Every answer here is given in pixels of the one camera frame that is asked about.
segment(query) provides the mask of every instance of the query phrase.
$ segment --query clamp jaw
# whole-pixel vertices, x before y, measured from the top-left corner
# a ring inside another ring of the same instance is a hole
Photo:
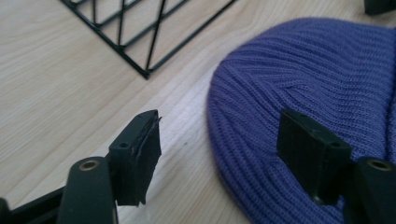
[[[395,223],[396,166],[372,157],[350,159],[352,147],[308,116],[283,110],[277,153],[318,204],[345,199],[346,223]]]
[[[0,223],[118,223],[117,205],[146,203],[161,156],[157,110],[137,115],[110,145],[105,158],[76,162],[66,185],[10,211],[0,199]]]

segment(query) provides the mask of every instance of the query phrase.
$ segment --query purple knit beanie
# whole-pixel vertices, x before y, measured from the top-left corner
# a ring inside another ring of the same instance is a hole
[[[396,30],[330,19],[278,25],[232,52],[207,101],[222,180],[254,223],[342,223],[276,155],[280,111],[305,113],[353,147],[396,162]]]

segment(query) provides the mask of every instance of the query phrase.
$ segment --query wooden table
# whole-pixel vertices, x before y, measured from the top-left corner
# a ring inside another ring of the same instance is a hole
[[[181,19],[161,29],[156,54],[225,2],[189,2]],[[146,7],[157,10],[158,1]],[[145,80],[61,2],[1,1],[0,196],[15,208],[63,186],[74,162],[105,156],[137,113],[158,109],[163,155],[148,203],[120,208],[120,222],[248,223],[219,180],[205,125],[206,93],[227,53],[301,17],[396,26],[395,12],[364,15],[362,0],[240,0]],[[129,22],[147,21],[140,15]],[[137,61],[144,43],[131,49]]]

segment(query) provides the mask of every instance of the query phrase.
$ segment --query black metal wire grid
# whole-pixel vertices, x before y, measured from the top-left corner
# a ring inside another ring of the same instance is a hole
[[[97,20],[97,4],[96,0],[79,0],[77,2],[73,2],[72,0],[61,0],[70,10],[72,10],[82,21],[84,21],[97,35],[99,35],[112,49],[114,49],[129,65],[132,66],[140,75],[142,75],[145,79],[149,79],[151,73],[156,71],[159,67],[161,67],[164,63],[166,63],[172,56],[174,56],[178,51],[180,51],[185,45],[187,45],[191,40],[193,40],[199,33],[201,33],[210,23],[212,23],[218,16],[220,16],[224,11],[226,11],[234,2],[237,0],[230,0],[223,6],[219,11],[217,11],[214,15],[212,15],[209,19],[207,19],[203,24],[201,24],[196,30],[190,33],[185,39],[183,39],[180,43],[178,43],[173,49],[167,52],[161,59],[155,64],[151,64],[151,59],[153,56],[153,51],[155,44],[157,42],[158,32],[161,28],[161,23],[175,13],[178,9],[182,8],[187,2],[190,0],[182,0],[177,3],[175,6],[170,8],[167,12],[164,13],[164,7],[166,4],[166,0],[161,0],[160,9],[158,11],[157,19],[153,23],[149,24],[146,28],[144,28],[140,33],[126,41],[124,44],[121,44],[122,32],[123,32],[123,22],[124,22],[124,14],[127,10],[135,7],[138,3],[143,0],[134,0],[131,3],[125,4],[125,0],[120,0],[120,10],[107,17],[101,22]],[[81,5],[91,1],[92,5],[92,18],[89,19],[78,9]],[[104,32],[103,28],[109,25],[111,22],[118,19],[118,37],[117,42],[114,43]],[[154,30],[151,42],[148,50],[148,57],[146,59],[145,66],[139,65],[135,62],[128,54],[126,54],[125,50],[131,47],[134,43],[136,43],[139,39],[144,37],[150,31]]]

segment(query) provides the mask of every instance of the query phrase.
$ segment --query light wooden surface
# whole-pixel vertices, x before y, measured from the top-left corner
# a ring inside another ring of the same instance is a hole
[[[225,2],[188,3],[161,29],[156,55]],[[148,203],[120,208],[120,222],[247,223],[212,158],[209,82],[231,50],[282,21],[311,16],[396,26],[395,12],[365,16],[362,0],[239,0],[146,81],[60,1],[0,1],[0,196],[15,208],[59,188],[74,162],[105,156],[137,113],[156,108],[163,155]],[[146,42],[130,49],[137,61]]]

